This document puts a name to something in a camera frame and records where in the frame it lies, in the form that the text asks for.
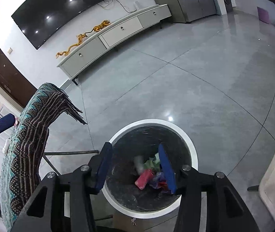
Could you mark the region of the white tv cabinet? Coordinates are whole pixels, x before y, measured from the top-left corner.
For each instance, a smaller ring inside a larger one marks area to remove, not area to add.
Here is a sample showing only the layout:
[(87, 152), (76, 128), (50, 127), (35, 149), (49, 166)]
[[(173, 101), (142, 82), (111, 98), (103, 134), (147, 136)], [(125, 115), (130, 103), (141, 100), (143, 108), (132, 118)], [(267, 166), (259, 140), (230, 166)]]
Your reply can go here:
[(171, 17), (168, 5), (153, 5), (126, 15), (105, 27), (99, 32), (87, 32), (83, 43), (71, 49), (68, 56), (61, 56), (57, 65), (68, 77), (61, 85), (65, 88), (69, 83), (78, 84), (75, 80), (90, 64), (102, 57), (119, 44), (141, 33), (151, 26)]

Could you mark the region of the golden dragon ornament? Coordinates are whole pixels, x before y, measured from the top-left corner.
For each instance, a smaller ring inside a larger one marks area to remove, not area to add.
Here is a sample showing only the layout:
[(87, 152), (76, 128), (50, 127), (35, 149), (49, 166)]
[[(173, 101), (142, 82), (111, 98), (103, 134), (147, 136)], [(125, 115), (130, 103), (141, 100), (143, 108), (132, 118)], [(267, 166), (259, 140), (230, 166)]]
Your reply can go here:
[(61, 51), (56, 53), (56, 59), (58, 59), (61, 56), (65, 56), (65, 57), (68, 56), (71, 52), (71, 49), (80, 46), (83, 43), (84, 38), (87, 38), (87, 33), (85, 32), (83, 34), (76, 35), (76, 38), (77, 38), (77, 42), (69, 46), (66, 51)]

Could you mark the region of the white router on cabinet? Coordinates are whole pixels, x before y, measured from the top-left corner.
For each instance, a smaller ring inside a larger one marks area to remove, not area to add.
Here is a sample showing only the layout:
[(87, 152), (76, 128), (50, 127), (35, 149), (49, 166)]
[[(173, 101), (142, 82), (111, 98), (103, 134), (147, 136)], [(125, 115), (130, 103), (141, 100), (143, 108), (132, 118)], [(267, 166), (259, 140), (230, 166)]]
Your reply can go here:
[(139, 10), (139, 9), (140, 9), (140, 4), (139, 4), (139, 2), (138, 2), (138, 1), (135, 1), (135, 2), (134, 2), (134, 5), (135, 5), (135, 7), (136, 7), (136, 9), (137, 9), (137, 10)]

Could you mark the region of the zigzag knitted table cloth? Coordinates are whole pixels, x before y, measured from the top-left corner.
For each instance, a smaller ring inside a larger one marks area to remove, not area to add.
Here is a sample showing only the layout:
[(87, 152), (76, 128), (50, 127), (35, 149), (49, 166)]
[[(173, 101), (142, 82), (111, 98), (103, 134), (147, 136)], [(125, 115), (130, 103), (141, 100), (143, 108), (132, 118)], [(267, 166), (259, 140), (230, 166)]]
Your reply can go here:
[(9, 136), (0, 175), (0, 209), (3, 224), (11, 231), (21, 210), (40, 184), (39, 165), (49, 137), (49, 126), (63, 113), (86, 124), (67, 93), (52, 83), (34, 93), (19, 123)]

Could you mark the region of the white crumpled tissue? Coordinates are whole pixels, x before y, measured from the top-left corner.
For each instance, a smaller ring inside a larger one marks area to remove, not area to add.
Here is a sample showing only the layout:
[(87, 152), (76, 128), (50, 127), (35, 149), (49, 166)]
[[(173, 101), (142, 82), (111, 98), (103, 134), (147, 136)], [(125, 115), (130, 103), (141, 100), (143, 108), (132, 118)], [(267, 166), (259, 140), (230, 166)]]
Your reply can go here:
[(6, 154), (6, 153), (8, 152), (9, 145), (10, 145), (10, 139), (8, 138), (8, 139), (5, 141), (5, 145), (4, 145), (4, 147), (3, 147), (3, 154)]

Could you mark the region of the purple box on floor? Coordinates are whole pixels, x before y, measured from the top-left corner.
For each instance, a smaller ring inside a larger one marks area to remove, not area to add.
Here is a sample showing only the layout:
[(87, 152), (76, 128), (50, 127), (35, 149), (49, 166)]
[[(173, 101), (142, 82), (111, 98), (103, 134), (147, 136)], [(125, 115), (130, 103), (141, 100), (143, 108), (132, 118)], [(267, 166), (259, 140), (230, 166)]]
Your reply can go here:
[(260, 21), (270, 24), (270, 17), (269, 17), (269, 12), (263, 8), (257, 7), (258, 11), (258, 18)]

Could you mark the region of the golden tiger ornament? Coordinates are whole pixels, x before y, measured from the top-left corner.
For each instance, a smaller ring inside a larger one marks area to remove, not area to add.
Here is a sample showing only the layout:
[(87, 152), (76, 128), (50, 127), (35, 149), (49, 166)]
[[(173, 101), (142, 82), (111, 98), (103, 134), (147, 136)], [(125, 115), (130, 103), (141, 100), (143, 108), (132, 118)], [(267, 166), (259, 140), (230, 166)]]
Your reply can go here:
[(93, 31), (94, 32), (99, 32), (102, 29), (104, 29), (105, 27), (109, 26), (111, 24), (111, 22), (109, 20), (104, 20), (102, 21), (102, 23), (100, 23), (99, 25), (96, 25), (93, 27)]

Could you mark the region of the trash pile in bin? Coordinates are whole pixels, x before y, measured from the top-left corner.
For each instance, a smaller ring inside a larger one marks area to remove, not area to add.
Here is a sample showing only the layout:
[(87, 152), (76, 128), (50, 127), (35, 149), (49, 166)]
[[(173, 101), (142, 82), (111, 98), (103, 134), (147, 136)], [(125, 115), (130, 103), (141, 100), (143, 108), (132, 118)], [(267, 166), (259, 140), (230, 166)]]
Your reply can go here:
[(167, 180), (158, 153), (153, 157), (149, 157), (146, 161), (143, 156), (136, 156), (134, 157), (133, 163), (138, 174), (135, 185), (140, 190), (144, 190), (144, 188), (149, 185), (151, 188), (161, 190), (163, 193), (171, 193), (167, 185)]

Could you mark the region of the brown entrance door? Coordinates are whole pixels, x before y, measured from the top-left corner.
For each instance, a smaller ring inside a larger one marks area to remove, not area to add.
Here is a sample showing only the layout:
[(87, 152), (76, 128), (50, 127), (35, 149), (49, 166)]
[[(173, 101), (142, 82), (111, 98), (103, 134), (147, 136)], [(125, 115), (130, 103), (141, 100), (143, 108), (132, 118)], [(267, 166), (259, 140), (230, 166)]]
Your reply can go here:
[(0, 87), (22, 108), (25, 108), (37, 88), (11, 63), (0, 49)]

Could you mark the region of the large wall television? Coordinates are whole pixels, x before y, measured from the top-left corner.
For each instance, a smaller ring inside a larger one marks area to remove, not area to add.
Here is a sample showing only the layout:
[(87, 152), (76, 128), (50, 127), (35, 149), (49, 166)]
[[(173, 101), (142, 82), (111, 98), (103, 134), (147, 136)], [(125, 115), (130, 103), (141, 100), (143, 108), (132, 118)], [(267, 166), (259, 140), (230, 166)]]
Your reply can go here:
[(26, 0), (11, 17), (33, 47), (39, 49), (62, 26), (102, 1)]

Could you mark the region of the white round trash bin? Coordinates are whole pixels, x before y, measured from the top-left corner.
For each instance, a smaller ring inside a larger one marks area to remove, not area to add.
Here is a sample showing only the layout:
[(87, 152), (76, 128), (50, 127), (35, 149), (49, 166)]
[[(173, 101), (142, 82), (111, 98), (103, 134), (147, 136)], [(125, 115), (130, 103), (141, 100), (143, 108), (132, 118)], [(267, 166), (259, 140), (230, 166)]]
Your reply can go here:
[(113, 157), (102, 192), (117, 211), (129, 217), (152, 219), (179, 207), (180, 196), (165, 194), (149, 185), (140, 190), (135, 185), (138, 173), (134, 158), (142, 156), (147, 161), (158, 152), (159, 144), (164, 143), (174, 170), (182, 165), (198, 169), (197, 152), (186, 132), (165, 120), (145, 119), (123, 127), (109, 142)]

